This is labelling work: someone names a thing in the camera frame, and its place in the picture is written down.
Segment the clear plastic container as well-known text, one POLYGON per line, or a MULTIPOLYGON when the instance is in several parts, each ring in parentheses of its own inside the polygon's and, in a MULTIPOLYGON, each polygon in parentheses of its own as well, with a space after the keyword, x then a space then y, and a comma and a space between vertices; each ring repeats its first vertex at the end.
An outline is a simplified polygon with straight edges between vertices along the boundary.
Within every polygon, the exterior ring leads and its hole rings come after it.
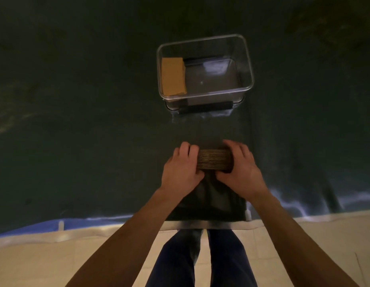
POLYGON ((156 57, 159 95, 164 101, 246 92, 254 86, 247 42, 241 34, 164 43, 157 48, 156 57), (164 95, 163 58, 182 58, 186 94, 164 95))

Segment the dark green table cloth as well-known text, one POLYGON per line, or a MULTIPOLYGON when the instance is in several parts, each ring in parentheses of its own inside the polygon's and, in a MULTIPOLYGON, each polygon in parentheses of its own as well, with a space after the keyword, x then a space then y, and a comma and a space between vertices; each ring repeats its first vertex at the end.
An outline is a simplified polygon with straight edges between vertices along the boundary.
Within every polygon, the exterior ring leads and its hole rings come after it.
POLYGON ((243 142, 293 217, 370 209, 370 0, 0 0, 0 234, 124 222, 187 141, 243 142), (179 115, 157 50, 230 55, 244 100, 179 115))

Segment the person's left forearm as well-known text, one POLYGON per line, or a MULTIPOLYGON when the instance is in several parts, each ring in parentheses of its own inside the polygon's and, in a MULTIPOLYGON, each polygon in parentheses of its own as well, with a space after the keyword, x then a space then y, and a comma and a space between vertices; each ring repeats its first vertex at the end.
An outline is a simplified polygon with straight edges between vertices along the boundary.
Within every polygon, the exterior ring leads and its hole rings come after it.
POLYGON ((132 287, 164 221, 190 191, 161 186, 87 259, 66 287, 132 287))

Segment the person's right forearm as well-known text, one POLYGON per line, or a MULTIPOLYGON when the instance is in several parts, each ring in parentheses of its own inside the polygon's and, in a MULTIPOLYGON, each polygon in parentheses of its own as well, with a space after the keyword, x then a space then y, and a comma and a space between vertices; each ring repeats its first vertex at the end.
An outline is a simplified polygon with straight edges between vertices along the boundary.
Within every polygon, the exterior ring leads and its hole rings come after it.
POLYGON ((268 189, 249 194, 246 200, 259 214, 294 287, 359 287, 268 189))

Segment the black plastic bag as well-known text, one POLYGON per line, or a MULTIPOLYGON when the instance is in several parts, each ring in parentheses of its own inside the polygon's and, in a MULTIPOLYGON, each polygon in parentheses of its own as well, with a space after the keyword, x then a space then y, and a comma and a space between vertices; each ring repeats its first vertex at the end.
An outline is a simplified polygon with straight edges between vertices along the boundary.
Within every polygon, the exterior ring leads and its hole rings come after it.
POLYGON ((204 178, 170 213, 167 221, 247 221, 246 201, 216 178, 214 170, 204 170, 204 178))

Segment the person's left hand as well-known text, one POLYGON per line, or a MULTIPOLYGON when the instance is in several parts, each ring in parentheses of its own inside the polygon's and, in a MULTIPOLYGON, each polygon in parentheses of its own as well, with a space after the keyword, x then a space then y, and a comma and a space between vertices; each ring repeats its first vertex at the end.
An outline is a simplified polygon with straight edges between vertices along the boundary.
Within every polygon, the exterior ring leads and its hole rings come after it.
POLYGON ((185 196, 190 194, 200 182, 192 182, 191 176, 197 169, 197 156, 199 146, 190 144, 189 159, 179 158, 179 147, 173 151, 173 155, 165 163, 162 174, 160 190, 175 203, 179 203, 185 196))

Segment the person's left leg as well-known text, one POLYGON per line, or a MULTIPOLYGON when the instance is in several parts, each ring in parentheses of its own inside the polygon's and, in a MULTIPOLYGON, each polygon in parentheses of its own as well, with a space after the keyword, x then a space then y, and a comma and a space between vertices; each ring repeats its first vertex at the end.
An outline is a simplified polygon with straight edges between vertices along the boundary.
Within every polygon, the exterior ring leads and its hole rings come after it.
POLYGON ((202 229, 179 230, 163 246, 145 287, 194 287, 202 229))

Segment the person's leg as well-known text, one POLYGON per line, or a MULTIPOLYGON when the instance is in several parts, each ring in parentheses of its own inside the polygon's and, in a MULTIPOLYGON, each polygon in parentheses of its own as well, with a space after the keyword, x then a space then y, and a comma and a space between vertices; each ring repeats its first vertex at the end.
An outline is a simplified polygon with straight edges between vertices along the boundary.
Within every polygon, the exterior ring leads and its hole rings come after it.
POLYGON ((258 287, 245 248, 232 230, 207 230, 211 287, 258 287))
POLYGON ((202 229, 179 230, 163 246, 145 287, 194 287, 202 229))

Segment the clear lid with black clips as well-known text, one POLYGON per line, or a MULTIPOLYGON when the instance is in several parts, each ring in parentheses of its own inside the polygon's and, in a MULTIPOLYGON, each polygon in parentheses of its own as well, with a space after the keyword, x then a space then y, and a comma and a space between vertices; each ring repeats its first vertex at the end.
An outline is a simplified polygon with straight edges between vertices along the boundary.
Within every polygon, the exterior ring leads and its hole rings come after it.
POLYGON ((208 112, 230 111, 243 103, 245 97, 242 96, 237 101, 226 100, 218 102, 196 102, 189 104, 189 99, 181 99, 178 101, 165 101, 165 106, 168 111, 174 114, 203 114, 208 112))

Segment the person's right hand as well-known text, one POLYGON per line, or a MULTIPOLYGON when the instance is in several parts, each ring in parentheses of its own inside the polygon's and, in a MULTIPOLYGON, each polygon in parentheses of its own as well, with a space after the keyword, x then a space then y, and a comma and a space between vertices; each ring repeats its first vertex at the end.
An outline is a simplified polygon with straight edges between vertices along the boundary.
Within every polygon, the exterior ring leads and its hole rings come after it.
POLYGON ((241 150, 239 147, 239 144, 242 143, 227 139, 223 140, 223 143, 230 148, 234 159, 234 167, 230 172, 233 176, 232 182, 224 184, 250 203, 253 203, 256 198, 268 194, 269 190, 255 163, 253 154, 251 162, 242 161, 240 160, 241 150))

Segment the person's right leg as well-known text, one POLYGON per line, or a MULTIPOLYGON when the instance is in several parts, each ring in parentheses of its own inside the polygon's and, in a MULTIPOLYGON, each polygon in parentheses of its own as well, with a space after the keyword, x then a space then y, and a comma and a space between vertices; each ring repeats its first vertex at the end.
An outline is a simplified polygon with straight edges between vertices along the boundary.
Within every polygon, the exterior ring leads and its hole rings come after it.
POLYGON ((211 287, 258 287, 245 248, 232 230, 207 230, 211 287))

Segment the stack of brown cardboard sheets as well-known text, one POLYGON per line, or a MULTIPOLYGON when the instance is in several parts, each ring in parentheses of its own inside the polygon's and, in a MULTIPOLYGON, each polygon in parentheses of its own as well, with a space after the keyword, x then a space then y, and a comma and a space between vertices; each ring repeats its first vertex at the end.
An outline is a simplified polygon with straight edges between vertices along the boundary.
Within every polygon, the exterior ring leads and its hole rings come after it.
POLYGON ((197 168, 231 172, 234 159, 230 149, 200 149, 197 156, 197 168))

